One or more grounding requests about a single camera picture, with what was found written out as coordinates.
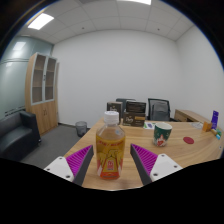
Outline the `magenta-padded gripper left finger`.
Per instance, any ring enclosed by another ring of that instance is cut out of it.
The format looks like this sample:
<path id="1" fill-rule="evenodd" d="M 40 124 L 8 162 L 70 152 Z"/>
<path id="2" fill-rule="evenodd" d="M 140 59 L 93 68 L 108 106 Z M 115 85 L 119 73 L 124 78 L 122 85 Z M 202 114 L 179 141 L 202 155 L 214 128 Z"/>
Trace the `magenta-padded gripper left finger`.
<path id="1" fill-rule="evenodd" d="M 81 186 L 93 155 L 93 146 L 89 145 L 67 158 L 57 157 L 45 168 L 45 171 Z"/>

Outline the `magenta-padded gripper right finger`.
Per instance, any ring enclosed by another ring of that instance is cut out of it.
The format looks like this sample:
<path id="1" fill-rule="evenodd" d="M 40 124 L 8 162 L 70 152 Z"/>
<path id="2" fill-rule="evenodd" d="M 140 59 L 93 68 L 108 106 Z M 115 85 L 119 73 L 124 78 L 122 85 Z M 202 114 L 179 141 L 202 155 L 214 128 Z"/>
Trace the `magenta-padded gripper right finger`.
<path id="1" fill-rule="evenodd" d="M 182 169 L 166 154 L 155 154 L 141 146 L 132 144 L 130 154 L 144 185 L 150 184 Z"/>

